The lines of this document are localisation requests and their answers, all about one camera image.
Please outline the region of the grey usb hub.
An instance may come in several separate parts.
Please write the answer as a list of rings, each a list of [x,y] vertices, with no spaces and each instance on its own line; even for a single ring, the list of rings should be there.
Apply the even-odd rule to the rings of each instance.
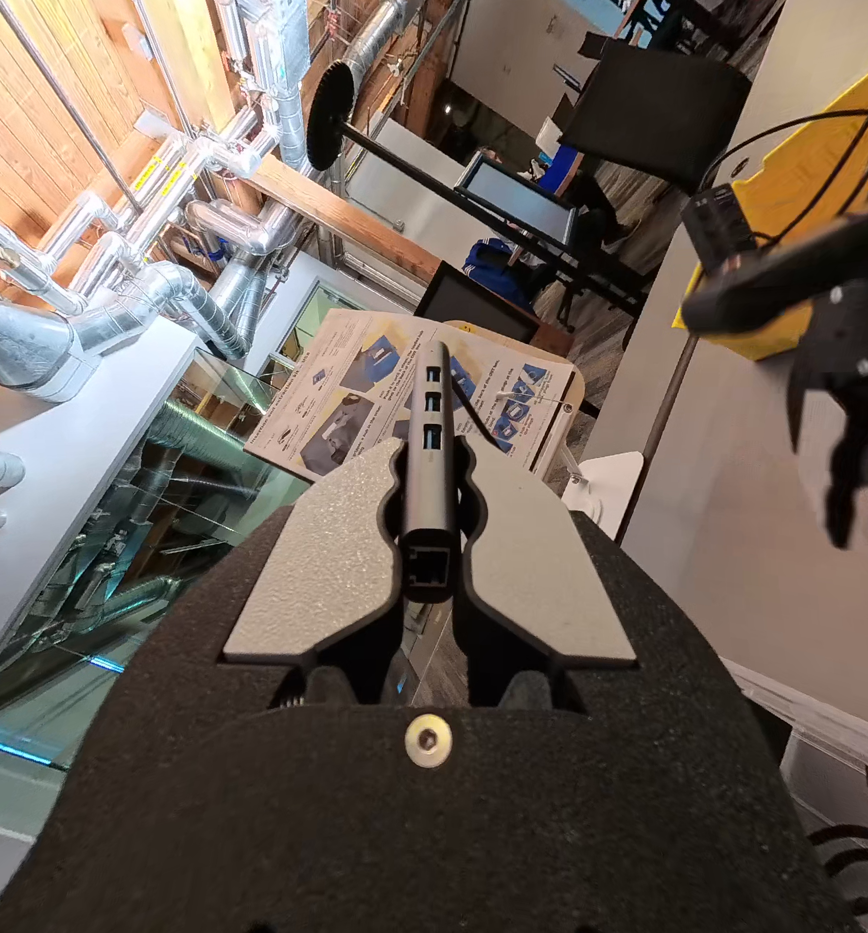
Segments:
[[[403,590],[419,604],[450,601],[460,559],[450,355],[440,340],[417,355],[399,549]]]

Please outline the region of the white stand base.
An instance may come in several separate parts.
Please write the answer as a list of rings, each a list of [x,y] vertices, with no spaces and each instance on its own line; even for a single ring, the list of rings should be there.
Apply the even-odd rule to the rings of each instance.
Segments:
[[[564,447],[560,455],[568,472],[562,502],[616,540],[645,465],[642,452],[632,450],[578,462]]]

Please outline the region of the large round silver duct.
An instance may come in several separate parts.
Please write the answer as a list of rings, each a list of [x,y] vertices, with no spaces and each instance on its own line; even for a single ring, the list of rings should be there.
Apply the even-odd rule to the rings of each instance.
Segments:
[[[72,319],[0,300],[0,386],[51,404],[67,402],[105,356],[138,341],[166,308],[185,314],[225,358],[246,355],[250,338],[228,313],[191,272],[163,261]]]

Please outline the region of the framed screen on stand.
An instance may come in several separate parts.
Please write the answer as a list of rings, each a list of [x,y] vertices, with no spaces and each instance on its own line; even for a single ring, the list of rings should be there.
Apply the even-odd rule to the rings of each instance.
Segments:
[[[452,190],[550,246],[568,250],[571,244],[576,208],[484,153],[470,161]]]

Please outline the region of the yellow plastic bin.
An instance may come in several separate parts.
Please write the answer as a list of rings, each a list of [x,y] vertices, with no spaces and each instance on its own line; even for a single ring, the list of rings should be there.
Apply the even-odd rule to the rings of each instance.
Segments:
[[[836,118],[834,114],[838,110],[855,109],[862,114],[868,112],[868,74],[824,110],[828,120],[795,129],[764,157],[757,173],[732,182],[746,220],[756,232],[777,235],[812,199],[863,122],[863,116]],[[868,130],[827,192],[808,216],[783,237],[779,248],[807,239],[832,221],[867,168]],[[810,324],[811,315],[811,303],[806,301],[754,333],[709,337],[708,343],[757,362],[794,350]]]

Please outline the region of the black usb hub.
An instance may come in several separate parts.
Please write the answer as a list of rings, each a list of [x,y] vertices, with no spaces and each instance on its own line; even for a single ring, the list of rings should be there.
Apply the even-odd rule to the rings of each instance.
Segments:
[[[681,211],[681,223],[706,277],[758,250],[755,231],[729,183],[694,194]]]

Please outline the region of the blue striped jacket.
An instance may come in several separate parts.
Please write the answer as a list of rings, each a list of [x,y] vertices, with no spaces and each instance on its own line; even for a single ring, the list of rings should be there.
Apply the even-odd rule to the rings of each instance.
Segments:
[[[502,297],[510,304],[535,316],[536,296],[555,274],[543,262],[512,262],[513,250],[500,238],[477,240],[471,247],[462,271],[472,281]]]

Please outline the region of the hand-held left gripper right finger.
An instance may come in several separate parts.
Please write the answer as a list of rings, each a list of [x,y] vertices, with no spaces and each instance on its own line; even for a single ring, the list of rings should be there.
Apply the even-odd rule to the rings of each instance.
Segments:
[[[468,524],[454,630],[469,660],[635,665],[637,656],[563,502],[482,437],[455,443]]]

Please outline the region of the black monitor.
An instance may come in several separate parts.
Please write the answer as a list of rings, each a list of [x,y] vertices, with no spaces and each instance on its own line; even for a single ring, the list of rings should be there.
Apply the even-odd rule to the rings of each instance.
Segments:
[[[522,344],[531,344],[539,330],[539,320],[533,314],[445,261],[440,262],[414,315],[438,323],[462,322]]]

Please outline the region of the galvanised rectangular air duct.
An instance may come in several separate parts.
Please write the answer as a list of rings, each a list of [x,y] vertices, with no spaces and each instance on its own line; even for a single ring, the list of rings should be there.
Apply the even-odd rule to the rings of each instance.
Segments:
[[[293,170],[306,171],[300,85],[311,64],[305,1],[218,1],[230,70],[260,114],[252,143],[261,155],[277,148]]]

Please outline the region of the printed instruction sheet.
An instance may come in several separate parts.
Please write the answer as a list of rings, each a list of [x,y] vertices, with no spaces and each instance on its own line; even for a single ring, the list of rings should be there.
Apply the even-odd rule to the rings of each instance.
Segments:
[[[415,368],[430,341],[498,448],[542,475],[579,408],[576,367],[465,323],[330,310],[244,451],[309,482],[391,437],[407,439]]]

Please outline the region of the instruction sheet on stand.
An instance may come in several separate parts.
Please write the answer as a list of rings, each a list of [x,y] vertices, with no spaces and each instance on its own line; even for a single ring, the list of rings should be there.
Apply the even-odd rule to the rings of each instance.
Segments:
[[[438,325],[461,384],[510,460],[546,479],[583,402],[577,367],[544,349],[460,321]]]

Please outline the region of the silver insulated pipes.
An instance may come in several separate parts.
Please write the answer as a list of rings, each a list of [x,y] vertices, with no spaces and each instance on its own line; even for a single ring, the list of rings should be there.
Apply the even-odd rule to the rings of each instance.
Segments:
[[[113,209],[94,190],[68,205],[44,247],[36,249],[0,222],[0,276],[66,316],[83,314],[91,295],[117,267],[137,271],[169,224],[203,169],[223,170],[252,179],[265,157],[279,146],[282,158],[300,170],[303,155],[302,113],[284,103],[263,106],[262,119],[244,107],[225,134],[202,134],[194,140],[171,130],[133,186],[136,206]],[[78,268],[71,286],[54,278],[66,254],[91,227],[103,234]]]

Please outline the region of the wooden ceiling beam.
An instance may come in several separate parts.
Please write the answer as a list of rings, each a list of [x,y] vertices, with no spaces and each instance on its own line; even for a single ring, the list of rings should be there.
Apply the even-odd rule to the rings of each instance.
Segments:
[[[362,247],[418,285],[429,285],[440,267],[441,260],[424,247],[276,157],[265,157],[249,182],[272,200]]]

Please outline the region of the large black panel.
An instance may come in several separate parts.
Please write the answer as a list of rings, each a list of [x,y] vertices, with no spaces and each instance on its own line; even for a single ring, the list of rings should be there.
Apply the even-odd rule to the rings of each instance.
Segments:
[[[609,41],[560,143],[695,194],[751,91],[729,64]]]

